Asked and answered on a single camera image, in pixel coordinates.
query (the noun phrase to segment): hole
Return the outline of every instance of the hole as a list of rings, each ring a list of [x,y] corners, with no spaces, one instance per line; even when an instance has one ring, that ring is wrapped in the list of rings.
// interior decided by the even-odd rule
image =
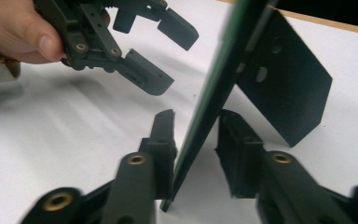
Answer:
[[[287,155],[281,154],[281,153],[273,154],[272,159],[278,163],[283,163],[283,164],[292,162],[292,159],[290,159],[290,157],[288,157]]]
[[[57,204],[63,203],[64,201],[65,201],[64,197],[58,197],[56,199],[53,199],[53,201],[51,203],[57,205]]]
[[[238,65],[238,67],[237,67],[236,73],[237,74],[242,73],[243,70],[245,70],[245,63],[240,63],[240,65]]]
[[[134,220],[132,217],[121,217],[117,224],[133,224]]]
[[[115,54],[115,55],[120,54],[120,50],[119,50],[119,49],[112,49],[111,51],[112,51],[112,53]]]
[[[83,50],[83,49],[86,49],[86,45],[85,44],[77,44],[76,48],[79,50]]]
[[[269,73],[269,70],[266,67],[260,67],[258,69],[257,75],[255,76],[256,82],[264,82],[267,78],[267,74]]]
[[[131,156],[128,160],[128,163],[130,165],[139,165],[142,164],[146,161],[146,158],[144,156],[140,156],[140,155],[135,155],[135,156]]]
[[[274,54],[278,54],[282,51],[283,46],[282,46],[282,38],[280,36],[277,36],[274,38],[274,40],[272,41],[272,53]]]
[[[58,211],[68,206],[74,197],[68,192],[59,192],[51,195],[43,204],[45,211]]]
[[[319,223],[322,224],[337,224],[334,219],[328,216],[321,216],[318,218]]]

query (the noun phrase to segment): white table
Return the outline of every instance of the white table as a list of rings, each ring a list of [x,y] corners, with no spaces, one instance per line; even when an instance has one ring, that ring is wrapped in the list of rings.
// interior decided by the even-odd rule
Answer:
[[[175,111],[181,147],[231,5],[171,0],[169,6],[200,33],[190,51],[145,19],[136,19],[129,35],[112,31],[123,51],[136,49],[175,79],[162,96],[150,96],[116,73],[77,72],[61,63],[23,64],[18,81],[0,84],[0,224],[19,223],[48,191],[75,187],[87,194],[114,178],[120,159],[138,149],[162,110]],[[292,153],[321,185],[350,195],[358,185],[358,34],[289,21],[334,79],[321,125],[289,148],[239,89],[225,108],[243,114],[267,150]],[[213,151],[215,134],[213,129],[169,212],[158,210],[158,223],[260,223],[255,200],[230,198]]]

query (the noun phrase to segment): screw hole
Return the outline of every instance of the screw hole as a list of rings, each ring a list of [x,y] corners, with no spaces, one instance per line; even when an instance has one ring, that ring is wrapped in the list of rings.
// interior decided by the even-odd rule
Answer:
[[[283,164],[292,162],[292,159],[290,159],[290,157],[288,157],[287,155],[281,154],[281,153],[273,154],[272,159],[278,163],[283,163]]]
[[[278,54],[282,51],[283,46],[282,46],[282,38],[277,36],[274,38],[274,40],[272,41],[272,53],[274,54]]]
[[[269,73],[269,70],[266,67],[260,67],[258,69],[257,75],[255,76],[256,82],[264,82],[267,78],[267,74]]]
[[[140,156],[140,155],[135,155],[135,156],[131,156],[128,160],[128,163],[130,165],[139,165],[142,164],[146,161],[146,158],[144,156]]]
[[[59,192],[51,195],[43,204],[45,211],[58,211],[68,206],[74,197],[68,192]]]
[[[86,45],[85,44],[77,44],[76,48],[79,50],[84,50],[84,49],[86,49]]]
[[[118,55],[120,53],[119,49],[112,49],[112,53]]]
[[[245,63],[240,63],[237,67],[237,71],[236,73],[239,74],[239,73],[242,73],[243,70],[245,70]]]

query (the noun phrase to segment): robotic hand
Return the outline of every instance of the robotic hand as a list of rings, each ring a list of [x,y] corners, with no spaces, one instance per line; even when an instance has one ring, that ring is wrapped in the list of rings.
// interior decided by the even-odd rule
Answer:
[[[137,15],[160,21],[158,29],[185,50],[197,41],[197,30],[164,0],[34,0],[36,10],[58,31],[67,59],[75,70],[101,67],[117,70],[123,77],[151,95],[161,95],[173,79],[131,49],[125,58],[99,16],[102,9],[116,7],[113,29],[129,33]]]

